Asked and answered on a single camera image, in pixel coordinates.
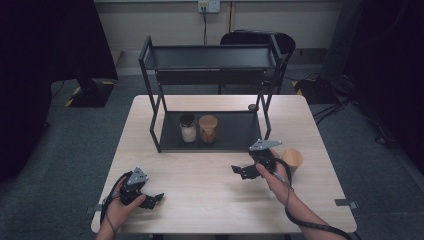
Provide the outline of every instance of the wooden table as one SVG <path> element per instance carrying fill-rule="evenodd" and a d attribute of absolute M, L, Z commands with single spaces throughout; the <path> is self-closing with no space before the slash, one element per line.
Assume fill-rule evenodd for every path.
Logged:
<path fill-rule="evenodd" d="M 239 110 L 254 103 L 248 95 L 169 95 L 172 110 Z M 149 134 L 152 116 L 149 97 L 137 96 L 131 107 L 99 203 L 115 181 L 136 166 L 149 176 L 142 188 L 154 196 L 165 193 L 153 210 L 137 209 L 122 226 L 127 233 L 162 234 L 276 234 L 298 233 L 265 180 L 242 180 L 231 165 L 253 163 L 246 153 L 191 152 L 158 153 Z M 163 110 L 155 131 L 160 134 Z M 298 149 L 303 164 L 293 176 L 296 194 L 313 211 L 334 227 L 354 232 L 356 223 L 348 206 L 337 206 L 345 199 L 309 107 L 302 96 L 277 95 L 269 108 L 270 140 L 283 144 L 274 149 L 281 155 L 286 148 Z M 261 129 L 266 129 L 260 121 Z M 97 232 L 100 213 L 93 218 Z"/>

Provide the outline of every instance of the hand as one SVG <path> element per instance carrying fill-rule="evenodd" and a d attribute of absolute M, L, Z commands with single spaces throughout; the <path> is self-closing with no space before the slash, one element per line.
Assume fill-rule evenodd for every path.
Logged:
<path fill-rule="evenodd" d="M 122 178 L 121 181 L 116 185 L 114 192 L 119 192 L 122 184 L 124 183 L 126 177 Z M 109 204 L 107 208 L 105 218 L 103 220 L 102 226 L 100 227 L 99 233 L 97 234 L 96 239 L 113 239 L 113 231 L 118 231 L 118 229 L 124 224 L 128 219 L 131 213 L 136 209 L 140 204 L 146 199 L 146 195 L 141 195 L 134 199 L 134 201 L 127 206 L 121 203 L 121 199 L 115 197 Z"/>
<path fill-rule="evenodd" d="M 280 158 L 280 156 L 273 149 L 270 149 L 270 150 L 275 158 Z M 275 172 L 278 173 L 281 177 L 283 177 L 288 182 L 288 176 L 284 166 L 279 162 L 276 162 L 275 165 L 276 165 Z M 291 191 L 289 189 L 289 186 L 282 183 L 278 178 L 276 178 L 271 173 L 269 173 L 268 170 L 266 170 L 262 164 L 257 163 L 256 169 L 261 174 L 261 176 L 265 178 L 265 180 L 268 183 L 269 189 L 271 189 L 271 191 L 275 194 L 278 201 L 285 205 L 289 197 L 289 191 Z"/>

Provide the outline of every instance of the black chair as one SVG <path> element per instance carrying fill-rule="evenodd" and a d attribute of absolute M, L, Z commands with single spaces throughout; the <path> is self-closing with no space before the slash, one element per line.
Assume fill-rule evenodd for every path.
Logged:
<path fill-rule="evenodd" d="M 240 44 L 268 44 L 269 38 L 274 35 L 280 48 L 281 54 L 285 56 L 283 65 L 279 70 L 279 78 L 276 83 L 277 94 L 280 94 L 281 86 L 283 84 L 284 74 L 286 72 L 287 64 L 294 50 L 296 49 L 296 42 L 289 35 L 279 32 L 257 31 L 257 30 L 234 30 L 225 34 L 221 38 L 221 45 L 240 45 Z M 264 85 L 270 85 L 270 82 L 264 82 Z M 219 85 L 218 93 L 221 94 L 222 86 Z"/>

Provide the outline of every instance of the finger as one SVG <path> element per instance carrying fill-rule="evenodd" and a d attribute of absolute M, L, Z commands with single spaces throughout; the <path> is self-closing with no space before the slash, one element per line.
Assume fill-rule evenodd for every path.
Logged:
<path fill-rule="evenodd" d="M 275 164 L 275 171 L 280 174 L 281 176 L 286 176 L 287 172 L 286 172 L 286 168 L 284 168 L 283 164 L 277 162 Z"/>
<path fill-rule="evenodd" d="M 272 155 L 273 155 L 275 158 L 280 158 L 280 155 L 278 155 L 278 153 L 277 153 L 274 149 L 270 148 L 269 150 L 271 151 Z"/>
<path fill-rule="evenodd" d="M 136 209 L 138 206 L 140 206 L 144 200 L 146 199 L 146 195 L 140 195 L 138 196 L 136 199 L 134 199 L 134 201 L 132 201 L 132 203 L 128 204 L 126 206 L 127 209 L 129 209 L 129 211 L 133 211 L 134 209 Z"/>
<path fill-rule="evenodd" d="M 258 172 L 265 178 L 266 182 L 268 183 L 271 189 L 272 189 L 271 186 L 278 187 L 279 185 L 282 184 L 280 180 L 278 180 L 271 173 L 269 173 L 268 170 L 266 170 L 266 168 L 262 164 L 257 163 L 256 169 L 258 169 Z"/>
<path fill-rule="evenodd" d="M 123 178 L 122 178 L 122 179 L 118 182 L 118 184 L 116 184 L 115 192 L 119 192 L 119 189 L 121 188 L 122 184 L 124 184 L 125 179 L 127 179 L 127 177 L 123 177 Z"/>
<path fill-rule="evenodd" d="M 264 167 L 264 165 L 257 163 L 256 164 L 256 169 L 258 170 L 258 172 L 261 174 L 262 177 L 264 177 L 267 181 L 273 179 L 274 177 L 272 176 L 271 173 L 268 172 L 268 170 L 266 170 L 266 168 Z"/>

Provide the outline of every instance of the cup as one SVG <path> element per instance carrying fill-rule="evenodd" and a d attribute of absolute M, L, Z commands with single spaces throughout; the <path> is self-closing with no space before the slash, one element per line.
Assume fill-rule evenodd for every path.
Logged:
<path fill-rule="evenodd" d="M 297 168 L 303 163 L 303 156 L 295 148 L 287 148 L 283 151 L 283 161 L 289 165 L 290 172 L 293 175 Z"/>
<path fill-rule="evenodd" d="M 216 140 L 216 126 L 218 119 L 213 115 L 204 115 L 199 119 L 200 137 L 205 143 L 213 143 Z"/>

